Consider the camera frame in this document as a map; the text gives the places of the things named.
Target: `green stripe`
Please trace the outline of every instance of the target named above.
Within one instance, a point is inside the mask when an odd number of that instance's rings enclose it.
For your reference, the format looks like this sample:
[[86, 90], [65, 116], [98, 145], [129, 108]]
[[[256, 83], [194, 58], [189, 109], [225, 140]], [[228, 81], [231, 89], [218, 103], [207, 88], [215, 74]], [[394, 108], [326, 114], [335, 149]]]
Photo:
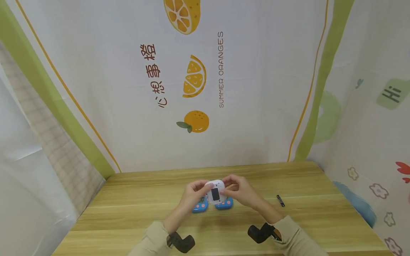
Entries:
[[349, 17], [354, 0], [335, 0], [333, 5], [333, 19], [326, 38], [325, 46], [320, 61], [317, 75], [316, 89], [314, 92], [312, 110], [305, 131], [296, 149], [295, 161], [303, 161], [307, 158], [313, 145], [316, 134], [319, 105], [325, 89], [326, 80], [332, 69], [333, 59], [343, 36], [344, 27]]
[[5, 0], [0, 0], [0, 24], [0, 40], [67, 134], [105, 179], [114, 174], [111, 165], [67, 107]]

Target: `digital display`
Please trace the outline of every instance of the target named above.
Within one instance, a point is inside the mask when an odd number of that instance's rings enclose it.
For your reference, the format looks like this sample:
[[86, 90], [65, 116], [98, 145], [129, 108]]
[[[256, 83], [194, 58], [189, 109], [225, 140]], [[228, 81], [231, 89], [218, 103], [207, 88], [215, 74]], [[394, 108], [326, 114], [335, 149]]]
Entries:
[[219, 191], [217, 188], [211, 189], [212, 197], [214, 198], [214, 201], [219, 200]]

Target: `orange fruit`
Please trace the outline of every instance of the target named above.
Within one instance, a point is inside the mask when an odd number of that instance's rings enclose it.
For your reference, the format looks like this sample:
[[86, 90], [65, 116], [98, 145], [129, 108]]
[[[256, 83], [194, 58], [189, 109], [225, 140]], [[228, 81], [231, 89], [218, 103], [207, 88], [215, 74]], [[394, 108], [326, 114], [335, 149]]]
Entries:
[[177, 122], [177, 126], [187, 129], [191, 132], [204, 132], [208, 129], [209, 118], [202, 111], [194, 110], [186, 114], [183, 122]]
[[200, 0], [164, 0], [164, 6], [176, 30], [184, 35], [196, 30], [201, 16]]
[[195, 56], [191, 55], [191, 61], [188, 64], [187, 76], [184, 81], [184, 93], [182, 97], [192, 98], [199, 95], [205, 87], [206, 70], [202, 62]]

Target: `orange slice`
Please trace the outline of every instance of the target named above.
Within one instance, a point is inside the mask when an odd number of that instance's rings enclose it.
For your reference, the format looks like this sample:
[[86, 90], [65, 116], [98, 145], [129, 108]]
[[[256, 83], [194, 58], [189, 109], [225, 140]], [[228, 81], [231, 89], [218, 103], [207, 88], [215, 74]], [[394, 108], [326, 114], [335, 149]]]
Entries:
[[200, 0], [164, 0], [164, 6], [176, 30], [184, 35], [196, 30], [201, 16]]
[[184, 98], [192, 98], [199, 95], [205, 87], [206, 70], [202, 62], [195, 56], [191, 55], [191, 61], [188, 64], [187, 76], [184, 81]]

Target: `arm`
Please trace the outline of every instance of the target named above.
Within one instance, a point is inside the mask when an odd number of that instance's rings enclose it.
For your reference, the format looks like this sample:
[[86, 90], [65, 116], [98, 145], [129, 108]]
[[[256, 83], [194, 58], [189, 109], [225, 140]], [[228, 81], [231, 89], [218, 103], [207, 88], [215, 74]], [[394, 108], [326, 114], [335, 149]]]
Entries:
[[207, 180], [188, 184], [178, 206], [168, 214], [163, 222], [154, 222], [145, 231], [144, 236], [128, 256], [167, 256], [171, 248], [166, 244], [169, 234], [177, 231], [183, 221], [190, 216], [199, 199], [213, 188], [206, 186]]
[[222, 181], [226, 187], [233, 185], [222, 191], [224, 195], [259, 212], [280, 232], [278, 235], [282, 241], [274, 240], [274, 242], [286, 256], [327, 255], [289, 216], [283, 217], [273, 205], [261, 197], [244, 177], [230, 175]]

